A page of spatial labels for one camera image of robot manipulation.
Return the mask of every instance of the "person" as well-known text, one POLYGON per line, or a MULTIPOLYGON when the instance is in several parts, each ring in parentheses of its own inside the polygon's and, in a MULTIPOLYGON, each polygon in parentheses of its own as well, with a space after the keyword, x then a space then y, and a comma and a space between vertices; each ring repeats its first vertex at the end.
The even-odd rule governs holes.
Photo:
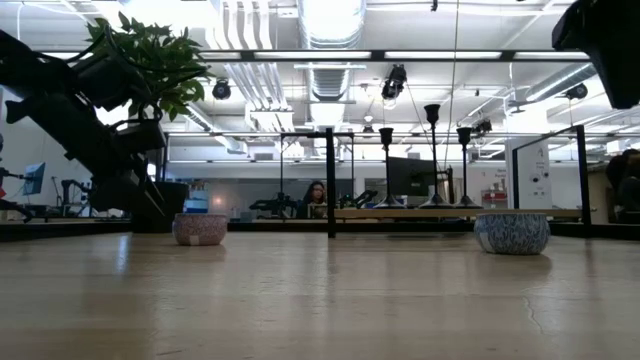
POLYGON ((612 158, 607 166, 606 175, 614 190, 614 211, 618 221, 640 221, 636 215, 640 212, 640 151, 630 149, 612 158))
POLYGON ((296 218, 298 219, 311 219, 316 218, 316 216, 310 216, 309 214, 309 204, 325 204, 326 196, 324 191, 324 184, 320 181, 314 181, 309 185, 307 189, 307 193, 302 198, 302 203, 298 206, 298 210, 296 211, 296 218))

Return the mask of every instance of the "ceiling camera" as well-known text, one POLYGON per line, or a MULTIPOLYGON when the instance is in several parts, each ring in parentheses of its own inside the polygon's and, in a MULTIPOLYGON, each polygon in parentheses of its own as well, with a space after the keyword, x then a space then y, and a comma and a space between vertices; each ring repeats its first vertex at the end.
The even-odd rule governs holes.
POLYGON ((213 87, 213 97, 218 100, 227 100, 231 96, 231 88, 229 80, 218 79, 216 86, 213 87))
POLYGON ((404 83, 406 81, 407 72, 404 70, 404 65, 394 64, 389 78, 384 82, 382 98, 385 100, 393 100, 400 96, 400 93, 404 90, 404 83))

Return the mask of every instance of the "black stand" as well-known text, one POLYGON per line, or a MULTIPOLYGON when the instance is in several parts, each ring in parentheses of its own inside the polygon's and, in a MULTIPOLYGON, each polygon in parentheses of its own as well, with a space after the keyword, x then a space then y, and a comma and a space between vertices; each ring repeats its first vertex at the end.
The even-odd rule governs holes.
MULTIPOLYGON (((3 179, 5 177, 13 177, 13 178, 20 179, 20 180, 25 180, 25 179, 29 180, 29 179, 31 179, 31 178, 25 177, 24 175, 12 174, 5 168, 0 168, 0 187, 2 187, 3 179)), ((14 211, 19 212, 22 216, 24 216, 23 222, 25 224, 28 223, 29 221, 31 221, 31 219, 33 218, 31 213, 28 212, 22 206, 18 206, 17 204, 14 204, 12 202, 9 202, 9 201, 3 200, 3 199, 0 199, 0 210, 14 210, 14 211)))
POLYGON ((458 142, 462 145, 462 181, 464 186, 464 195, 462 199, 455 204, 460 209, 482 209, 482 206, 476 205, 467 195, 467 145, 471 142, 471 128, 458 128, 458 142))
POLYGON ((385 166, 387 171, 387 196, 374 207, 374 209, 406 209, 407 207, 400 204, 393 194, 391 194, 391 181, 389 174, 389 145, 393 139, 393 129, 392 128, 382 128, 380 129, 380 140, 382 141, 382 145, 384 146, 384 158, 385 158, 385 166))
POLYGON ((420 209, 450 209, 453 205, 449 204, 438 194, 438 160, 436 158, 436 123, 440 116, 438 111, 440 105, 432 104, 424 107, 427 112, 427 121, 431 124, 431 143, 433 144, 433 196, 426 203, 420 205, 420 209))

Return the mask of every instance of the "desk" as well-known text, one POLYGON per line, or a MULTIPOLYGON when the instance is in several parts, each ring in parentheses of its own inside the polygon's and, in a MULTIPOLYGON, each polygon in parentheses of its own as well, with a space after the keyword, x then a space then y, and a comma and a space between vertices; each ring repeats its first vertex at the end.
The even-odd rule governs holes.
MULTIPOLYGON (((257 219, 254 224, 326 224, 327 219, 257 219)), ((336 219, 339 223, 349 224, 371 224, 378 223, 377 219, 336 219)))
POLYGON ((527 210, 527 209, 336 209, 336 219, 401 219, 476 217, 480 214, 531 214, 543 213, 549 217, 580 218, 581 210, 527 210))

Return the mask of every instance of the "monitor screen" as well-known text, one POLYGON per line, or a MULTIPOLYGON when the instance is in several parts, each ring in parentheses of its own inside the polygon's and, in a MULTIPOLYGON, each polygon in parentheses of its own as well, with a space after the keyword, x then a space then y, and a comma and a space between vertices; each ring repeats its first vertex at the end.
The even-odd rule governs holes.
POLYGON ((389 181, 394 195, 429 196, 433 184, 433 161, 389 158, 389 181))
POLYGON ((22 195, 36 195, 42 191, 45 163, 29 165, 24 171, 24 189, 22 195))

